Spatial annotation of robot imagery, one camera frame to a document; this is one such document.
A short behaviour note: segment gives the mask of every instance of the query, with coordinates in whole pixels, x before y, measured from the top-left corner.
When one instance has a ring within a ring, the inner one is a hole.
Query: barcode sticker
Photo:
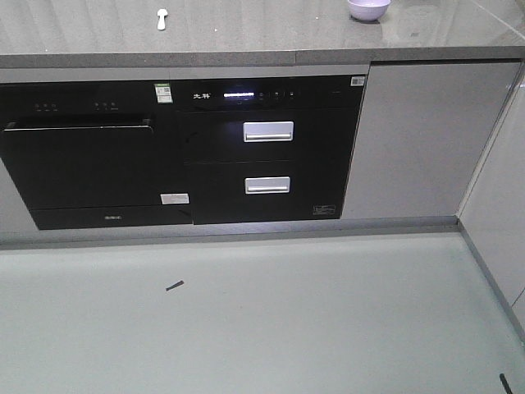
[[[350,86],[364,86],[365,80],[365,76],[353,76],[350,81]]]
[[[155,93],[157,94],[157,103],[171,104],[173,98],[171,97],[170,84],[155,84]]]

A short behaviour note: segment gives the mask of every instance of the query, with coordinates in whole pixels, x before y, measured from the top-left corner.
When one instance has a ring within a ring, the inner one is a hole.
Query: kitchen cabinet
[[[454,216],[518,69],[372,66],[343,218]]]
[[[512,304],[525,286],[525,89],[518,88],[459,219]]]

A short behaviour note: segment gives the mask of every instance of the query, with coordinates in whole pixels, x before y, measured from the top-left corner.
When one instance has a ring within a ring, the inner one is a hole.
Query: floor
[[[457,233],[1,251],[0,306],[11,394],[525,393]]]

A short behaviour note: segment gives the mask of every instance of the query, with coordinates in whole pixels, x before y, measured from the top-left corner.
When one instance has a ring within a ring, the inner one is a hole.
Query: bowl
[[[385,14],[390,0],[347,0],[350,14],[360,21],[371,22]]]

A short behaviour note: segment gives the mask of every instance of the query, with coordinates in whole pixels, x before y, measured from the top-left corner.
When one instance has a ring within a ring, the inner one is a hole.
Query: gray stone countertop
[[[362,23],[346,0],[2,0],[0,68],[525,58],[518,1],[392,0]]]

